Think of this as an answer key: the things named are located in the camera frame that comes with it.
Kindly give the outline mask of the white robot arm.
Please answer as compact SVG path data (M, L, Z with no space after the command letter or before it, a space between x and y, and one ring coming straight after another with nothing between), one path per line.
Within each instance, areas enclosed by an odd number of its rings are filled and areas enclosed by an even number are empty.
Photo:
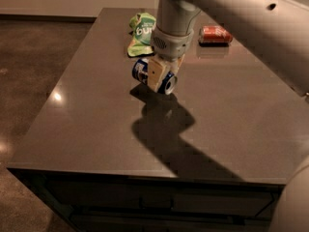
M304 99L309 94L309 7L294 0L159 0L148 86L176 73L205 12Z

